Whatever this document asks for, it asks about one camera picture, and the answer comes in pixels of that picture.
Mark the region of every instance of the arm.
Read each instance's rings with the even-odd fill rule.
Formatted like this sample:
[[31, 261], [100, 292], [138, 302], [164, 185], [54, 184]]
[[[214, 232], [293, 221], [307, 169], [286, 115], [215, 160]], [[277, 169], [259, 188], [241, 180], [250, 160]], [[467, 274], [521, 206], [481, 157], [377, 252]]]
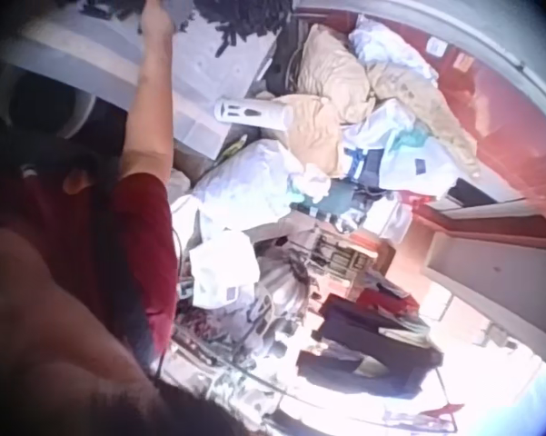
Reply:
[[174, 162], [172, 39], [174, 25], [160, 0], [147, 0], [142, 15], [144, 60], [127, 117], [120, 177], [149, 173], [167, 183]]

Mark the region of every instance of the window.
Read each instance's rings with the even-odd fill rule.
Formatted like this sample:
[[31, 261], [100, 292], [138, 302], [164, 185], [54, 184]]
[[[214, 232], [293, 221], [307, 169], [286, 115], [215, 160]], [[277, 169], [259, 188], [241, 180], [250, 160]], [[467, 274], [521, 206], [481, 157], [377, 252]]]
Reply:
[[448, 289], [438, 283], [433, 283], [420, 305], [420, 315], [431, 321], [441, 321], [453, 298], [454, 296]]

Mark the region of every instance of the white cylindrical container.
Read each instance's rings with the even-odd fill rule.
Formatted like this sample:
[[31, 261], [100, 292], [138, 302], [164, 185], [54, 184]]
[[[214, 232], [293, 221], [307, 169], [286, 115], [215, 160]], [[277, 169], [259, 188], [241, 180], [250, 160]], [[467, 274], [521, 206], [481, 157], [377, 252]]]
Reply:
[[287, 131], [293, 122], [293, 108], [265, 100], [222, 98], [216, 102], [214, 116], [223, 123]]

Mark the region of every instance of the red sleeve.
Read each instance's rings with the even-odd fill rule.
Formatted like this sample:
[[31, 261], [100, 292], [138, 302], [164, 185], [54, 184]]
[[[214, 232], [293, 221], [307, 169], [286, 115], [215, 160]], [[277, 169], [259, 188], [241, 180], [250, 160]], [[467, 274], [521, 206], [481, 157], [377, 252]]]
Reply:
[[127, 261], [144, 293], [155, 350], [161, 353], [170, 340], [178, 280], [167, 191], [153, 175], [132, 174], [115, 187], [112, 208]]

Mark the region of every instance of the pile of items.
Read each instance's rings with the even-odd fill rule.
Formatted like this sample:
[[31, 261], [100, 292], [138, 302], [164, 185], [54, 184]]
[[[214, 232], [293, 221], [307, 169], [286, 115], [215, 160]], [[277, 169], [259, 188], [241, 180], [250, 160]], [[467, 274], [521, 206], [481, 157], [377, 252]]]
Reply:
[[[290, 285], [261, 286], [263, 263], [270, 259], [257, 259], [243, 232], [277, 223], [292, 209], [348, 221], [341, 229], [351, 231], [376, 202], [391, 201], [394, 193], [441, 197], [461, 174], [479, 172], [476, 143], [452, 114], [437, 88], [437, 73], [419, 53], [363, 16], [349, 40], [353, 53], [344, 35], [313, 25], [296, 94], [216, 107], [219, 119], [260, 125], [263, 139], [216, 166], [192, 192], [201, 244], [190, 251], [194, 285], [188, 291], [195, 308], [216, 311], [196, 314], [189, 322], [204, 339], [225, 336], [221, 342], [231, 350], [262, 353], [257, 342], [263, 338], [249, 336], [263, 322], [259, 311], [275, 312], [266, 307], [265, 297], [286, 285], [301, 300], [308, 298], [309, 290], [300, 289], [305, 277]], [[295, 259], [289, 253], [279, 259], [297, 277]], [[236, 316], [239, 308], [242, 317]], [[301, 309], [299, 304], [283, 308], [284, 320], [295, 321]], [[275, 319], [269, 316], [266, 325]]]
[[[294, 94], [267, 94], [259, 104], [246, 101], [244, 110], [242, 101], [217, 108], [217, 118], [261, 126], [268, 140], [249, 145], [201, 183], [205, 214], [222, 220], [238, 211], [234, 219], [243, 228], [230, 220], [223, 227], [246, 230], [275, 223], [292, 208], [348, 233], [364, 224], [376, 202], [426, 203], [443, 197], [459, 177], [476, 178], [476, 142], [437, 79], [385, 25], [361, 16], [349, 42], [313, 25]], [[279, 106], [290, 110], [290, 122]], [[228, 107], [236, 111], [225, 114]]]
[[[322, 25], [311, 28], [294, 94], [216, 106], [216, 118], [260, 126], [262, 138], [229, 153], [185, 198], [194, 212], [195, 243], [182, 237], [174, 220], [179, 239], [186, 239], [179, 241], [181, 257], [190, 263], [179, 290], [179, 342], [190, 352], [207, 345], [220, 363], [246, 370], [287, 353], [287, 340], [307, 310], [311, 280], [297, 253], [280, 247], [260, 253], [244, 232], [278, 223], [294, 209], [315, 210], [350, 232], [378, 202], [442, 197], [459, 176], [478, 175], [476, 143], [437, 79], [397, 34], [360, 17], [349, 42]], [[417, 303], [385, 279], [367, 284], [358, 303], [333, 299], [319, 330], [320, 339], [340, 343], [354, 359], [303, 353], [299, 373], [334, 390], [416, 396], [426, 374], [442, 363]], [[371, 309], [364, 314], [375, 320], [371, 325], [352, 315], [361, 305]], [[352, 339], [357, 336], [379, 346], [370, 350]], [[195, 359], [202, 359], [200, 349]], [[360, 375], [360, 362], [378, 349], [373, 357], [387, 371]]]

